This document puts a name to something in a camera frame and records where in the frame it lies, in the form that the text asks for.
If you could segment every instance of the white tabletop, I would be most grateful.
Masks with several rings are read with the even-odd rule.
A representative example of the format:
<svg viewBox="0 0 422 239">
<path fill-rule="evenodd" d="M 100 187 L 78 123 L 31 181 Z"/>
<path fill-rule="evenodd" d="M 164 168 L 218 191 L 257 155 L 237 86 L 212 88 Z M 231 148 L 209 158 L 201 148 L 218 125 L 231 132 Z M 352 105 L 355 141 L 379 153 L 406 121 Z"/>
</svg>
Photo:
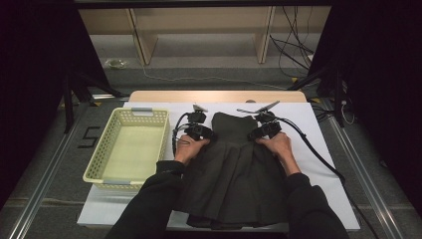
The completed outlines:
<svg viewBox="0 0 422 239">
<path fill-rule="evenodd" d="M 161 108 L 170 111 L 170 129 L 173 129 L 184 113 L 193 112 L 194 103 L 125 103 L 128 108 Z M 207 109 L 207 119 L 204 125 L 211 127 L 211 119 L 217 112 L 232 116 L 245 117 L 247 114 L 239 113 L 236 109 L 256 111 L 267 104 L 244 104 L 244 103 L 201 103 L 200 106 Z M 277 117 L 286 118 L 294 122 L 303 133 L 315 150 L 331 165 L 332 158 L 326 147 L 314 111 L 308 103 L 280 103 L 271 109 Z M 351 209 L 350 203 L 345 195 L 342 185 L 335 174 L 326 168 L 308 149 L 298 133 L 289 125 L 281 122 L 283 131 L 292 139 L 293 152 L 301 171 L 306 174 L 312 185 L 319 185 L 326 195 L 329 206 L 337 214 L 347 230 L 360 229 L 356 217 Z M 171 135 L 167 141 L 164 159 L 172 160 Z M 135 195 L 135 192 L 115 192 L 97 189 L 92 187 L 87 202 L 78 220 L 79 225 L 89 227 L 112 226 L 120 216 L 121 212 Z M 172 212 L 167 229 L 168 230 L 197 230 L 186 225 L 187 214 Z M 264 228 L 245 228 L 243 231 L 287 231 L 286 223 L 277 224 Z"/>
</svg>

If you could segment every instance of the plastic basket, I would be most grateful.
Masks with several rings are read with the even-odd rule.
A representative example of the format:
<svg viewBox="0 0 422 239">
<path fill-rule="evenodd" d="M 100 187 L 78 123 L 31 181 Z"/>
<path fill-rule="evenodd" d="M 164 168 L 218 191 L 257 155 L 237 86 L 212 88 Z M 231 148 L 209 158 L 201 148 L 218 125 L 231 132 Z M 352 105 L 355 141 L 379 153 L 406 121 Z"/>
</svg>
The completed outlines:
<svg viewBox="0 0 422 239">
<path fill-rule="evenodd" d="M 168 110 L 115 109 L 84 181 L 100 189 L 138 190 L 164 155 L 169 125 Z"/>
</svg>

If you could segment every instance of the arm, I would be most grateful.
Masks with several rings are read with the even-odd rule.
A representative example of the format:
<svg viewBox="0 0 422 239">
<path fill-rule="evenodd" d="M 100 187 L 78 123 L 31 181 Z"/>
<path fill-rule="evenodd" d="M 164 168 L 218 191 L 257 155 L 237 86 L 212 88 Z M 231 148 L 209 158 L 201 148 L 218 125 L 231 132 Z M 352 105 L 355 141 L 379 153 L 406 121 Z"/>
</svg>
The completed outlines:
<svg viewBox="0 0 422 239">
<path fill-rule="evenodd" d="M 319 186 L 301 173 L 292 152 L 290 138 L 279 132 L 272 139 L 257 139 L 273 152 L 283 165 L 288 188 L 288 218 L 291 238 L 348 238 L 337 215 L 329 207 Z"/>
<path fill-rule="evenodd" d="M 111 238 L 161 238 L 174 204 L 183 189 L 180 175 L 185 165 L 209 140 L 194 141 L 183 135 L 173 161 L 158 161 L 156 174 L 146 179 L 110 229 Z"/>
</svg>

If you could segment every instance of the dark gray fabric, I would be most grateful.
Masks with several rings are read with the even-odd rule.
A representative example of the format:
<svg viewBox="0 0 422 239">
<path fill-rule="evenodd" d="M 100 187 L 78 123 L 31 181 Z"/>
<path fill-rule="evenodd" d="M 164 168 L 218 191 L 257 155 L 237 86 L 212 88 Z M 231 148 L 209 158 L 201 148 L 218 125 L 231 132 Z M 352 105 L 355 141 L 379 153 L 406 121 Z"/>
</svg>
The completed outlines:
<svg viewBox="0 0 422 239">
<path fill-rule="evenodd" d="M 188 224 L 221 229 L 287 221 L 286 175 L 264 146 L 247 139 L 257 126 L 251 117 L 214 115 L 218 140 L 186 168 L 175 207 L 191 215 Z"/>
</svg>

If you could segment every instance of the person's hand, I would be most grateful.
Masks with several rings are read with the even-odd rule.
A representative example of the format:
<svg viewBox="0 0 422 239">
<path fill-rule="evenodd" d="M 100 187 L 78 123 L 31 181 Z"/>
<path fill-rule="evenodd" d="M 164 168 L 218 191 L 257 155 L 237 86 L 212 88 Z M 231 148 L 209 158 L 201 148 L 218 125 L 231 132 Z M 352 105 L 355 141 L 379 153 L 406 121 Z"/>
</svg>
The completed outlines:
<svg viewBox="0 0 422 239">
<path fill-rule="evenodd" d="M 301 172 L 292 152 L 291 139 L 284 132 L 277 133 L 271 139 L 257 138 L 255 142 L 265 145 L 267 149 L 278 157 L 287 175 Z"/>
<path fill-rule="evenodd" d="M 210 142 L 210 139 L 201 139 L 195 141 L 190 136 L 184 134 L 177 142 L 176 154 L 174 160 L 180 161 L 187 165 L 191 158 L 194 158 L 198 154 L 199 150 L 203 145 Z"/>
</svg>

